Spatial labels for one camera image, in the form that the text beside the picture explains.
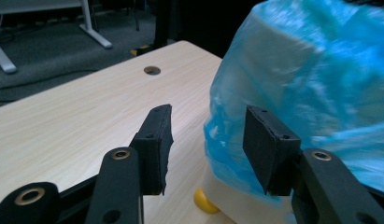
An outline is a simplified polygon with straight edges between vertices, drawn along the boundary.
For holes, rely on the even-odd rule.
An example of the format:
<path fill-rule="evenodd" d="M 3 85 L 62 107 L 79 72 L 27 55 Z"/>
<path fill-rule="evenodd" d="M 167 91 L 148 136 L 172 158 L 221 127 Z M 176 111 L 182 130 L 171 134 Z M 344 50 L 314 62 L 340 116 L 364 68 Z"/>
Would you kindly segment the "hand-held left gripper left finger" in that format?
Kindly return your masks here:
<path fill-rule="evenodd" d="M 171 105 L 152 108 L 130 144 L 138 153 L 144 195 L 164 194 L 169 152 L 174 143 L 171 114 Z"/>

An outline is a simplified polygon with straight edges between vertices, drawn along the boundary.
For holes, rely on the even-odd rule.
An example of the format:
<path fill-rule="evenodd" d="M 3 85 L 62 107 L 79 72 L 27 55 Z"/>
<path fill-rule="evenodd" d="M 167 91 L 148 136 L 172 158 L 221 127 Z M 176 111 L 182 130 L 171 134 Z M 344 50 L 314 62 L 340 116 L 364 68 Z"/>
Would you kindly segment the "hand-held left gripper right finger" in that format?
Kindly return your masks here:
<path fill-rule="evenodd" d="M 292 189 L 292 161 L 301 139 L 267 109 L 248 105 L 243 149 L 263 188 L 272 196 L 289 196 Z"/>

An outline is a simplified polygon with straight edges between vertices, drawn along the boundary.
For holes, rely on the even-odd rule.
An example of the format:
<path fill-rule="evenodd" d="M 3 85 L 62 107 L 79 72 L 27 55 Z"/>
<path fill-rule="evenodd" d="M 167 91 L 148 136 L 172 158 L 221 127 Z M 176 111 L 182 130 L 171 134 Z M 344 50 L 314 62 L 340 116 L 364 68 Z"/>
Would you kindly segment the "black stand base striped edge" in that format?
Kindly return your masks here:
<path fill-rule="evenodd" d="M 178 39 L 178 0 L 156 0 L 156 22 L 153 42 L 131 52 L 140 56 L 167 46 Z"/>

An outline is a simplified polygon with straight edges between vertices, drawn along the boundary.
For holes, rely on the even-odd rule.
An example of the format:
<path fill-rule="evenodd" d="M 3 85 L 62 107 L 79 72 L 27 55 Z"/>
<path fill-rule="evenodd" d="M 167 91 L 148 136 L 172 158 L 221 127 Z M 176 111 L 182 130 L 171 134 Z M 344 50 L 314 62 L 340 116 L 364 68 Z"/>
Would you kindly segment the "white metal desk frame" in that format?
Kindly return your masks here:
<path fill-rule="evenodd" d="M 112 44 L 92 28 L 89 0 L 0 0 L 0 24 L 2 23 L 4 16 L 7 14 L 55 10 L 71 7 L 80 7 L 82 9 L 84 22 L 79 26 L 79 28 L 105 49 L 110 49 Z M 14 74 L 17 72 L 17 67 L 8 58 L 1 47 L 0 67 L 6 74 Z"/>

